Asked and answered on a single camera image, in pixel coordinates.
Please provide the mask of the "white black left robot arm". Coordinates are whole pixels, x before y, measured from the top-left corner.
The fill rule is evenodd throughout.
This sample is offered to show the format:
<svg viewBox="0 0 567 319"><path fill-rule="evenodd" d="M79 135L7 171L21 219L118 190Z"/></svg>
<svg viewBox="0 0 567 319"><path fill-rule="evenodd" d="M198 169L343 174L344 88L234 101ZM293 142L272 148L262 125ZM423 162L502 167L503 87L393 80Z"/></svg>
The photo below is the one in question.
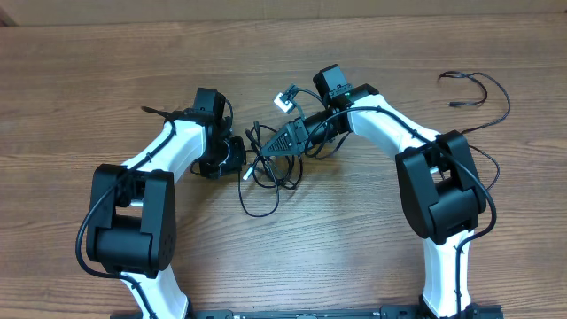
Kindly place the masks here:
<svg viewBox="0 0 567 319"><path fill-rule="evenodd" d="M230 101L216 89L200 88L192 106L157 114L163 129L143 151L95 170L74 253L85 273L129 288L136 317L192 318L172 268L175 185L186 172L206 179L240 172L244 142L232 133Z"/></svg>

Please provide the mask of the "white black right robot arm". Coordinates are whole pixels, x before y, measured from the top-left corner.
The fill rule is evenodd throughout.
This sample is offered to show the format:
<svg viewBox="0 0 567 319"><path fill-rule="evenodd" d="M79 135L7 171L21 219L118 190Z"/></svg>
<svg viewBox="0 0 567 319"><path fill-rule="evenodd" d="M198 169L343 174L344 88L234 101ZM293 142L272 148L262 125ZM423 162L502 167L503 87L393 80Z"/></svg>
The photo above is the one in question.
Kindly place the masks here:
<svg viewBox="0 0 567 319"><path fill-rule="evenodd" d="M332 65L313 79L325 110L288 122L262 156L315 156L342 133L363 136L395 162L403 213L423 240L425 281L413 307L382 307L382 318L501 318L468 292L468 252L478 217L494 202L479 181L470 147L458 131L424 128L391 107L374 87L354 87Z"/></svg>

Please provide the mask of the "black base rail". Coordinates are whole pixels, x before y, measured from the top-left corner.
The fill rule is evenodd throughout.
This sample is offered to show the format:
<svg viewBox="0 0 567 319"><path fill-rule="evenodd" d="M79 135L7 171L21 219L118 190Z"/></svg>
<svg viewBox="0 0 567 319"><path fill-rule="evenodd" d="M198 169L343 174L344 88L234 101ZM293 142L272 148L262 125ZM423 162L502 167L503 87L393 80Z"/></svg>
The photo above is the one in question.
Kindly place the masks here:
<svg viewBox="0 0 567 319"><path fill-rule="evenodd" d="M113 319L141 319L142 312L133 315L111 315ZM207 310L190 313L185 318L198 319L414 319L434 318L427 314L424 306L381 306L379 309L340 309L322 311L263 311L233 312L230 310ZM472 303L462 311L462 316L449 318L503 319L501 306L479 306Z"/></svg>

